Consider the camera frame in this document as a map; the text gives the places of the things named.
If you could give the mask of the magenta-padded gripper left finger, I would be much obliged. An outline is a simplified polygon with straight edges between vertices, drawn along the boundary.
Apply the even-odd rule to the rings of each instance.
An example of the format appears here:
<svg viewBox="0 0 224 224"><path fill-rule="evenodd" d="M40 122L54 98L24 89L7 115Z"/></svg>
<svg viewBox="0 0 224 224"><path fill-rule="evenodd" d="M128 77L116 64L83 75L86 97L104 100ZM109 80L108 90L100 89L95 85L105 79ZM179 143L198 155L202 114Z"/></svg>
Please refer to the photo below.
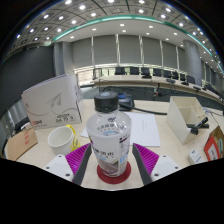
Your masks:
<svg viewBox="0 0 224 224"><path fill-rule="evenodd" d="M44 170L81 185L91 153L91 145L85 144L68 155L57 155L44 167Z"/></svg>

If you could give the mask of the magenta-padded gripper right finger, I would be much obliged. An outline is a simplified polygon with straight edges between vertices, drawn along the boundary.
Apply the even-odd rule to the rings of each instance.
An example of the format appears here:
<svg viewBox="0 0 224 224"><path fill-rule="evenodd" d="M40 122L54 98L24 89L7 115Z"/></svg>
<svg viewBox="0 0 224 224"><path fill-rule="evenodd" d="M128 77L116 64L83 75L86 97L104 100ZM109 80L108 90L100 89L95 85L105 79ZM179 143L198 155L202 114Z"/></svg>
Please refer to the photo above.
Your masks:
<svg viewBox="0 0 224 224"><path fill-rule="evenodd" d="M167 155L158 155L144 146L134 143L132 153L136 159L144 185L164 178L181 167Z"/></svg>

